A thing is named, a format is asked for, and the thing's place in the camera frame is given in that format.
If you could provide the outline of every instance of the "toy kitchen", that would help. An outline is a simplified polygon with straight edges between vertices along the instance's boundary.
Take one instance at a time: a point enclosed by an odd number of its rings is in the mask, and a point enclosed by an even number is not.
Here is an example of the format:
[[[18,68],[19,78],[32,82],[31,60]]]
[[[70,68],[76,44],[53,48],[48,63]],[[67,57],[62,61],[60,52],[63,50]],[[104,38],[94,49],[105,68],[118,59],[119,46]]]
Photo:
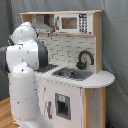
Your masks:
[[[115,77],[102,70],[102,13],[21,13],[50,52],[48,67],[35,72],[40,111],[54,128],[105,128],[106,86]]]

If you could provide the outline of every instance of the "microwave control panel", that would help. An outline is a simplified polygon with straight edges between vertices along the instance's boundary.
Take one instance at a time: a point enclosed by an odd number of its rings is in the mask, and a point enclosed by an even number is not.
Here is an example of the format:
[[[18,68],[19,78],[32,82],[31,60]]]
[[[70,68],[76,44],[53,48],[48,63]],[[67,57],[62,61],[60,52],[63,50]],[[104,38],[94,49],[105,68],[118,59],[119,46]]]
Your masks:
[[[92,33],[92,15],[79,14],[79,32]]]

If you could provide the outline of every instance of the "oven door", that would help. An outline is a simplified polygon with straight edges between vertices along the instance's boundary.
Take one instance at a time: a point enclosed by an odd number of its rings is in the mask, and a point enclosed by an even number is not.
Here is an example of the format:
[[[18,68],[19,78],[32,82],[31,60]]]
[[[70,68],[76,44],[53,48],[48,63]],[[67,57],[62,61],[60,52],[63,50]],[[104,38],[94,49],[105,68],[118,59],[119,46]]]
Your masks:
[[[55,14],[56,32],[79,33],[79,14]]]

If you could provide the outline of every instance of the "cabinet door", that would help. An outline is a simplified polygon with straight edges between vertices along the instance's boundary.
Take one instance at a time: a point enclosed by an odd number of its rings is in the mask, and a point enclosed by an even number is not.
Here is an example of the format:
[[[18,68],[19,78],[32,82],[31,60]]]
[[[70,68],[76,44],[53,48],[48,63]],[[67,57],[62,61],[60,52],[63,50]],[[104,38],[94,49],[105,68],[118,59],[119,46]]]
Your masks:
[[[41,114],[45,114],[45,79],[40,76],[36,76],[38,84],[38,97]]]
[[[81,89],[46,82],[47,115],[54,128],[82,128]]]

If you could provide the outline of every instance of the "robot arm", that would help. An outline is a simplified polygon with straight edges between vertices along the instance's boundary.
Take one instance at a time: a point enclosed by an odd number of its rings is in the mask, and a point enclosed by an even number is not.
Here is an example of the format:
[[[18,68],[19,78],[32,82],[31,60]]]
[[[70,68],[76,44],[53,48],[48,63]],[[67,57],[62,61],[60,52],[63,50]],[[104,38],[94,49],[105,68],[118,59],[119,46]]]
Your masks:
[[[37,36],[31,24],[24,23],[11,36],[14,45],[0,49],[0,68],[11,74],[11,112],[14,118],[23,122],[19,128],[53,128],[39,108],[34,70],[48,65],[49,54]]]

